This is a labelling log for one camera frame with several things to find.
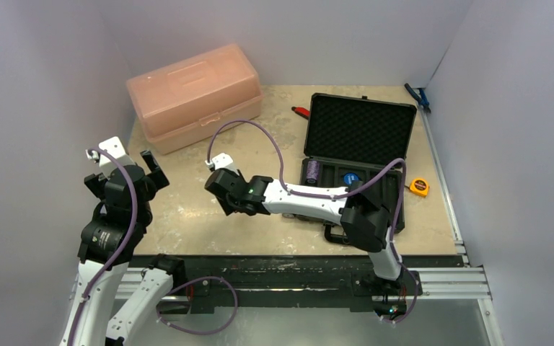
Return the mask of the purple poker chip stack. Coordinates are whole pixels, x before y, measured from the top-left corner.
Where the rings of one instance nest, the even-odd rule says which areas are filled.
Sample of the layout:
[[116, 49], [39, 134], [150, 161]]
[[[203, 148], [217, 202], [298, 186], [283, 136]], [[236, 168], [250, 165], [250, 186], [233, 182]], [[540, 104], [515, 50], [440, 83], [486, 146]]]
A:
[[309, 160], [307, 162], [305, 182], [308, 185], [316, 185], [319, 177], [320, 164], [318, 161]]

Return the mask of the blue small blind button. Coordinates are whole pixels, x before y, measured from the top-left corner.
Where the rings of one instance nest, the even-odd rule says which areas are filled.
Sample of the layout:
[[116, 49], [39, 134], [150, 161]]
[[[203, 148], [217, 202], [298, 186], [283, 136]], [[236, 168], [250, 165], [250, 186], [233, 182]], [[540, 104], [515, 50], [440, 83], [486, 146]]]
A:
[[349, 172], [343, 175], [343, 181], [346, 185], [351, 185], [355, 181], [359, 181], [360, 178], [357, 174]]

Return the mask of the black foam-lined carry case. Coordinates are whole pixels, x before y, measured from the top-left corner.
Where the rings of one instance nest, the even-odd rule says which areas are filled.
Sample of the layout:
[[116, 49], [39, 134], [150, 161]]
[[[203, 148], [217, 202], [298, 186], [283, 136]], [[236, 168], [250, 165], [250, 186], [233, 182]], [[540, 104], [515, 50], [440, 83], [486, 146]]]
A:
[[[414, 105], [315, 93], [304, 144], [301, 185], [350, 187], [349, 172], [368, 182], [394, 159], [404, 159], [413, 131]], [[307, 162], [318, 161], [316, 185], [305, 182]]]

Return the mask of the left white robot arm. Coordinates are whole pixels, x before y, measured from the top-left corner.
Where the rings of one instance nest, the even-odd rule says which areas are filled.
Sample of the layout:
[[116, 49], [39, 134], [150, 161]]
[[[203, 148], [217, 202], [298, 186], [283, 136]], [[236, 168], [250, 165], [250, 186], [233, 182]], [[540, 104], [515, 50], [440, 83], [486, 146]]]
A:
[[141, 274], [141, 283], [116, 314], [113, 304], [136, 246], [153, 220], [150, 201], [169, 181], [149, 150], [141, 158], [145, 172], [124, 151], [87, 151], [100, 174], [84, 178], [98, 198], [90, 222], [82, 229], [73, 303], [62, 345], [127, 345], [163, 296], [186, 285], [183, 259], [158, 254]]

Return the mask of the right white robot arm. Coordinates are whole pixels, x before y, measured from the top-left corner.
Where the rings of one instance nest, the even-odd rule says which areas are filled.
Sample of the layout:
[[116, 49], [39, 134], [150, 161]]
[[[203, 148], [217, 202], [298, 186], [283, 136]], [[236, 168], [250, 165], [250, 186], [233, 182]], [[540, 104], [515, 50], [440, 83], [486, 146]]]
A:
[[247, 182], [239, 173], [225, 168], [212, 172], [204, 186], [226, 215], [294, 214], [341, 226], [348, 244], [369, 255], [381, 291], [394, 293], [403, 286], [402, 257], [393, 246], [394, 217], [376, 190], [368, 188], [339, 198], [341, 193], [348, 193], [347, 187], [300, 185], [298, 195], [295, 187], [282, 187], [278, 180], [264, 176], [254, 176]]

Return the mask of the pink plastic storage box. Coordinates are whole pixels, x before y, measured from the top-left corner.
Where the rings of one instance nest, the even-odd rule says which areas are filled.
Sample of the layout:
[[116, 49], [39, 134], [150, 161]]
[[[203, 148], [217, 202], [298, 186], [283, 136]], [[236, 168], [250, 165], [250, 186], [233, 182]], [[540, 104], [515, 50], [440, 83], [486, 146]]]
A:
[[168, 154], [261, 114], [259, 75], [235, 44], [135, 76], [126, 87], [146, 140]]

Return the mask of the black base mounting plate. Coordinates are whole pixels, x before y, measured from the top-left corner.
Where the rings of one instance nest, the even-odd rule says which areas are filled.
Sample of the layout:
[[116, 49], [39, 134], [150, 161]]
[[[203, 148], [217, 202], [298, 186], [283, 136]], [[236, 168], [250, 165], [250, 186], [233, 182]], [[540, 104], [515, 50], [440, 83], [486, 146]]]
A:
[[194, 314], [217, 307], [329, 308], [351, 312], [405, 313], [423, 294], [421, 271], [463, 268], [455, 255], [406, 255], [410, 270], [388, 283], [374, 275], [366, 255], [183, 255], [164, 303], [191, 303]]

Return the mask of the yellow tape measure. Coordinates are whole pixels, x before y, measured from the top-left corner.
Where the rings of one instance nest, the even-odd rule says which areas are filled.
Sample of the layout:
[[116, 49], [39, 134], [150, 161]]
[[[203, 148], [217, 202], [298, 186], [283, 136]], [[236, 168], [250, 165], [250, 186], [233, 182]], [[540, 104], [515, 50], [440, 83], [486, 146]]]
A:
[[429, 192], [429, 183], [423, 178], [415, 178], [409, 184], [409, 190], [422, 198], [425, 198]]

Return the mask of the red-handled tool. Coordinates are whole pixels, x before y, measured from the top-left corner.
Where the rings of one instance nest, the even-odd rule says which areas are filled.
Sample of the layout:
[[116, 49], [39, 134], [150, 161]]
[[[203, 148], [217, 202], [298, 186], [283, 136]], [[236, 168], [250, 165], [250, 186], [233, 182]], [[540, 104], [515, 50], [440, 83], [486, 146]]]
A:
[[310, 117], [310, 112], [309, 110], [307, 110], [306, 108], [303, 108], [303, 107], [291, 107], [291, 110], [297, 114], [298, 116], [301, 116], [305, 119], [309, 119]]

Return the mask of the blue-handled pliers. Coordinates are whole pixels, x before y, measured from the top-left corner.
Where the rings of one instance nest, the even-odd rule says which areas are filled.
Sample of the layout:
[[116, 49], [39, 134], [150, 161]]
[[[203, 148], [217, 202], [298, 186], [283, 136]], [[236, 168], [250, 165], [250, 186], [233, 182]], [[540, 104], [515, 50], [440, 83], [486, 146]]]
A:
[[411, 85], [409, 85], [409, 83], [405, 83], [404, 87], [405, 87], [405, 90], [409, 93], [409, 95], [418, 103], [418, 105], [425, 113], [431, 113], [429, 101], [426, 97], [426, 94], [423, 88], [415, 89]]

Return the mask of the aluminium extrusion rail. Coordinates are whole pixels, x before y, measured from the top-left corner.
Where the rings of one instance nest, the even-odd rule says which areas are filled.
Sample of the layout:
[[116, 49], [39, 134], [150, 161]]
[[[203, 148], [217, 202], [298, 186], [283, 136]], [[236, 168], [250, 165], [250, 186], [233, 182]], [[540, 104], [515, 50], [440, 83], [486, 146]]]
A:
[[428, 115], [431, 113], [425, 113], [419, 105], [418, 110], [420, 112], [419, 118], [423, 121], [423, 127], [434, 160], [440, 190], [452, 227], [455, 249], [457, 255], [462, 258], [464, 266], [462, 269], [456, 269], [452, 274], [448, 275], [450, 278], [454, 278], [454, 280], [449, 281], [445, 289], [440, 289], [434, 298], [439, 300], [467, 300], [476, 302], [477, 310], [480, 312], [480, 323], [483, 325], [482, 334], [486, 336], [488, 344], [503, 345], [504, 339], [495, 316], [491, 290], [485, 270], [481, 266], [473, 267], [470, 265], [465, 243], [462, 240], [460, 228], [452, 205], [452, 198], [449, 194], [447, 182], [440, 165], [439, 155], [430, 130]]

